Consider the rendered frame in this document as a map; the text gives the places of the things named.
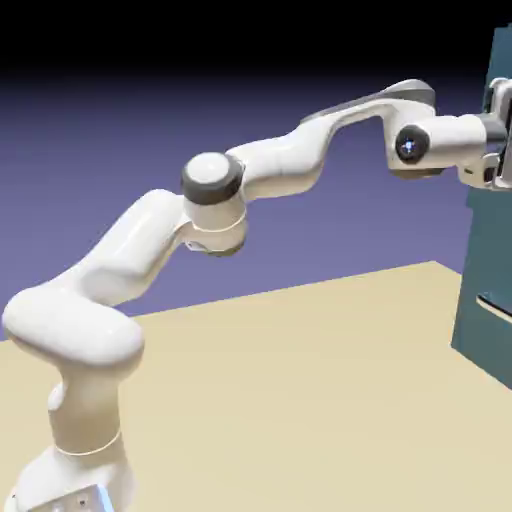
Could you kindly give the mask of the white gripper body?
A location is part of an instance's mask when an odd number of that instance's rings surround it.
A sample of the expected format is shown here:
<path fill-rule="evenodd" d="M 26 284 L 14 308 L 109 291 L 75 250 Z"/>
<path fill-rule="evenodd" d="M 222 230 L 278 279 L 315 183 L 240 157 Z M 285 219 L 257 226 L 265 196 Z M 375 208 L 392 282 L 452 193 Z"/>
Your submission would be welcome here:
<path fill-rule="evenodd" d="M 512 189 L 512 79 L 496 78 L 491 83 L 492 113 L 502 128 L 502 138 L 494 146 L 499 153 L 495 184 Z"/>

